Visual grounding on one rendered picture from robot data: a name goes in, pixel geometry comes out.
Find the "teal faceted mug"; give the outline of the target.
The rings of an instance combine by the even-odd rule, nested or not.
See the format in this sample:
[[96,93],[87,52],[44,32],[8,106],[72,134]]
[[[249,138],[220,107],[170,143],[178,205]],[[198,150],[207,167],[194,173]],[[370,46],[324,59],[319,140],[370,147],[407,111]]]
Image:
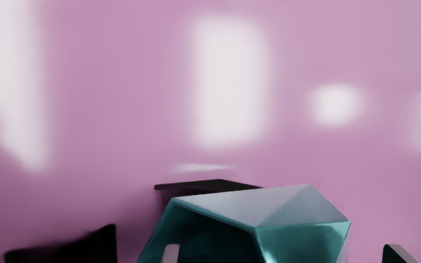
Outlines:
[[137,263],[346,263],[350,227],[310,184],[174,197]]

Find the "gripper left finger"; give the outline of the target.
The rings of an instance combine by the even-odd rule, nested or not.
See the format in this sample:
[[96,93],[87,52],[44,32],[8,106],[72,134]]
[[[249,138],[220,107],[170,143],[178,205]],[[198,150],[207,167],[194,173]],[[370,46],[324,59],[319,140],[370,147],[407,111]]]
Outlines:
[[4,263],[118,263],[116,225],[105,225],[73,241],[9,250]]

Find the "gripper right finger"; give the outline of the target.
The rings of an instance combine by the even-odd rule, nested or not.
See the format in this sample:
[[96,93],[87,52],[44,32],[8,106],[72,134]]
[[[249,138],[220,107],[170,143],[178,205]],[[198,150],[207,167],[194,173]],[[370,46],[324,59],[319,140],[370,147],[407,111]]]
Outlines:
[[382,263],[421,263],[406,248],[399,244],[386,244],[383,247]]

